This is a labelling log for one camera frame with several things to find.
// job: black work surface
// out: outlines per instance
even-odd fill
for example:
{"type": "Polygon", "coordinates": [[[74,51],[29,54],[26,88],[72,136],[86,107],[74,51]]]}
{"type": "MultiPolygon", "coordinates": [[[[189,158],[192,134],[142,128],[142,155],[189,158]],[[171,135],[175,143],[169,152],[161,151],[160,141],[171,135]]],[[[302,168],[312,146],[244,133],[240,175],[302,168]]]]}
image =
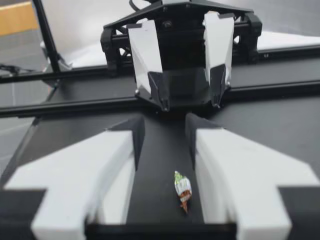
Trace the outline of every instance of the black work surface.
{"type": "MultiPolygon", "coordinates": [[[[304,66],[310,65],[308,61],[302,63],[304,66]]],[[[292,64],[301,66],[300,63],[289,62],[287,67],[301,72],[301,68],[293,69],[292,64]]],[[[267,64],[270,78],[263,75],[264,81],[258,80],[259,84],[280,80],[289,82],[284,76],[292,76],[292,71],[286,75],[286,64],[281,69],[277,66],[267,64]]],[[[246,72],[243,68],[247,67],[234,68],[232,72],[237,86],[241,85],[242,73],[244,85],[247,86],[250,81],[248,75],[252,71],[246,72]]],[[[311,78],[320,76],[317,73],[319,68],[314,71],[309,73],[311,78]]],[[[257,80],[254,76],[251,78],[251,83],[255,84],[257,80]]],[[[134,91],[132,76],[68,80],[53,95],[51,102],[127,97],[133,96],[134,91]]],[[[41,119],[29,130],[8,169],[98,134],[104,128],[135,114],[142,114],[145,118],[145,139],[134,179],[128,223],[203,223],[196,176],[185,139],[183,113],[164,114],[149,109],[41,119]],[[174,188],[176,170],[191,181],[193,196],[188,215],[179,207],[174,188]]],[[[320,97],[234,103],[224,106],[218,113],[206,112],[202,116],[230,131],[310,163],[320,176],[320,97]]]]}

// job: gray floor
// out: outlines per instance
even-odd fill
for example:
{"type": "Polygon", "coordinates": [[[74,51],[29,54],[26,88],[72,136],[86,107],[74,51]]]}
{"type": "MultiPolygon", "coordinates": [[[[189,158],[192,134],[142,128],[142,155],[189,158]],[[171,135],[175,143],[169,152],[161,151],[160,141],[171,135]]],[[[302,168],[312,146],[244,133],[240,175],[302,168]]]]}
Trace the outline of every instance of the gray floor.
{"type": "MultiPolygon", "coordinates": [[[[0,63],[42,71],[47,63],[40,41],[41,35],[37,30],[0,37],[0,63]]],[[[2,84],[0,107],[41,103],[48,96],[49,90],[41,81],[2,84]]],[[[32,121],[32,118],[0,119],[0,175],[32,121]]]]}

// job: black cable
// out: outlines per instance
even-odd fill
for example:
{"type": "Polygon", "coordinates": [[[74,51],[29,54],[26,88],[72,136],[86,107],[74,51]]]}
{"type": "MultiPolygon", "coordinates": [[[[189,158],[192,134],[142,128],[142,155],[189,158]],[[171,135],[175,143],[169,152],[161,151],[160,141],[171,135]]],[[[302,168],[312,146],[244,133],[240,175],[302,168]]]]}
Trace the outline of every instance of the black cable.
{"type": "Polygon", "coordinates": [[[129,4],[130,4],[131,8],[132,8],[133,10],[135,10],[136,12],[140,11],[140,8],[138,8],[138,7],[135,5],[135,3],[134,3],[133,0],[130,0],[130,1],[129,1],[129,4]]]}
{"type": "Polygon", "coordinates": [[[18,75],[22,71],[28,72],[28,73],[36,71],[36,70],[33,70],[33,69],[26,69],[26,68],[22,68],[22,67],[19,67],[19,66],[6,65],[6,64],[2,64],[2,63],[0,63],[0,70],[6,71],[6,72],[10,72],[11,74],[14,74],[14,75],[18,75]]]}

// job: candy wrapper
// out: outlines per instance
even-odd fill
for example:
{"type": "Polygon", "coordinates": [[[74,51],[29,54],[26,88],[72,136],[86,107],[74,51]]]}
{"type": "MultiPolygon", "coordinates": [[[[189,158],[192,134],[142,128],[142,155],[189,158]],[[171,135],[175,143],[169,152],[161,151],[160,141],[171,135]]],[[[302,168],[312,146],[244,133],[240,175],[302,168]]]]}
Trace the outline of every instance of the candy wrapper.
{"type": "Polygon", "coordinates": [[[192,189],[190,181],[187,177],[181,175],[179,172],[174,172],[174,187],[176,190],[176,193],[178,194],[180,201],[181,201],[181,207],[184,209],[186,213],[188,213],[188,200],[192,196],[192,189]]]}

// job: white panel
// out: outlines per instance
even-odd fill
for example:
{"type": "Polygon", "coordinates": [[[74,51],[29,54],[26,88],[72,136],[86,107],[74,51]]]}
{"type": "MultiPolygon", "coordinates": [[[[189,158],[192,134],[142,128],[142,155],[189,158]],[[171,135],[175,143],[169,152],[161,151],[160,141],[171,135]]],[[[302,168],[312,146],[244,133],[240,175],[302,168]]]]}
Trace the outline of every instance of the white panel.
{"type": "Polygon", "coordinates": [[[181,4],[181,3],[189,3],[190,0],[162,0],[162,4],[181,4]]]}
{"type": "Polygon", "coordinates": [[[19,167],[5,189],[47,190],[31,225],[37,240],[84,240],[85,220],[133,154],[131,131],[106,131],[19,167]]]}
{"type": "Polygon", "coordinates": [[[137,88],[143,86],[151,93],[148,72],[163,72],[155,21],[145,21],[128,32],[137,88]]]}
{"type": "Polygon", "coordinates": [[[206,224],[225,224],[230,221],[228,216],[227,198],[218,172],[211,173],[204,159],[197,154],[195,159],[195,175],[198,184],[203,220],[206,224]]]}
{"type": "Polygon", "coordinates": [[[196,137],[197,160],[208,164],[232,200],[226,211],[234,208],[238,239],[285,240],[291,221],[278,187],[320,186],[310,166],[222,128],[199,129],[196,137]]]}
{"type": "Polygon", "coordinates": [[[235,21],[233,17],[220,19],[217,12],[208,12],[204,26],[206,79],[210,83],[210,69],[225,64],[225,81],[230,81],[235,21]]]}
{"type": "Polygon", "coordinates": [[[135,158],[132,156],[125,162],[101,201],[97,216],[99,224],[126,224],[135,174],[135,158]]]}

